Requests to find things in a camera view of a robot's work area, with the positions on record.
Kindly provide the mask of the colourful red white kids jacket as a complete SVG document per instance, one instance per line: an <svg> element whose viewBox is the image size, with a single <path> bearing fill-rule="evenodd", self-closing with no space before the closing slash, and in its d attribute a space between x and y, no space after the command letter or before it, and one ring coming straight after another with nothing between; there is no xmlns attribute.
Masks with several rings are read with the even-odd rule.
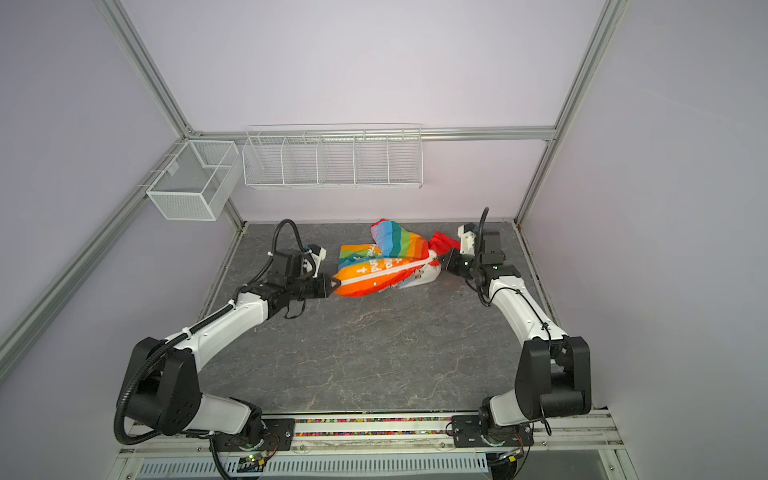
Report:
<svg viewBox="0 0 768 480"><path fill-rule="evenodd" d="M427 240L385 219L373 224L370 232L372 243L340 247L336 295L363 297L431 283L442 271L439 257L460 247L459 241L442 232Z"/></svg>

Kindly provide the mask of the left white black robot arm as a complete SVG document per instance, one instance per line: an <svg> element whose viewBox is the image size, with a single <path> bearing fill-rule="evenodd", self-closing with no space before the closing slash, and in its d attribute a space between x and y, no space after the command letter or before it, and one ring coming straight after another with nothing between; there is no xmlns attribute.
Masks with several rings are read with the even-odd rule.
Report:
<svg viewBox="0 0 768 480"><path fill-rule="evenodd" d="M116 402L116 440L136 445L183 434L258 447L265 436L261 408L203 393L199 373L226 346L291 302L329 297L340 282L320 272L325 257L325 249L316 244L303 251L275 251L264 271L214 313L174 335L138 342Z"/></svg>

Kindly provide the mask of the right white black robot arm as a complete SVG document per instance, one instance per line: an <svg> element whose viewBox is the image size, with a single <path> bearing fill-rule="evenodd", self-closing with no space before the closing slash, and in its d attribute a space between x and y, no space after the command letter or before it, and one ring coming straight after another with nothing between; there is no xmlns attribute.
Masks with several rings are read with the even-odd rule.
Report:
<svg viewBox="0 0 768 480"><path fill-rule="evenodd" d="M480 407L483 428L589 413L588 343L557 326L531 296L519 270L506 262L497 232L482 233L469 223L458 229L458 237L459 246L441 255L440 265L463 278L483 306L497 308L521 344L514 386Z"/></svg>

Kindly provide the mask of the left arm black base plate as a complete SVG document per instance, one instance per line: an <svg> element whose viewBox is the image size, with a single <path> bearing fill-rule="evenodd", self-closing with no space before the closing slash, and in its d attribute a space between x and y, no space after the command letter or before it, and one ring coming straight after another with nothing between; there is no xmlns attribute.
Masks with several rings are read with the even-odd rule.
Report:
<svg viewBox="0 0 768 480"><path fill-rule="evenodd" d="M213 442L219 452L288 451L294 438L296 421L291 417L261 419L257 436L216 434Z"/></svg>

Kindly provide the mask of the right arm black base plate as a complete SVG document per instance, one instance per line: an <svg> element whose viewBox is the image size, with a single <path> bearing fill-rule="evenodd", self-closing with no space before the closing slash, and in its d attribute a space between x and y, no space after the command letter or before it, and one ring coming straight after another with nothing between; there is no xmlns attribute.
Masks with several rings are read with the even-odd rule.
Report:
<svg viewBox="0 0 768 480"><path fill-rule="evenodd" d="M496 428L484 425L478 413L453 415L446 427L457 448L517 448L534 444L529 425Z"/></svg>

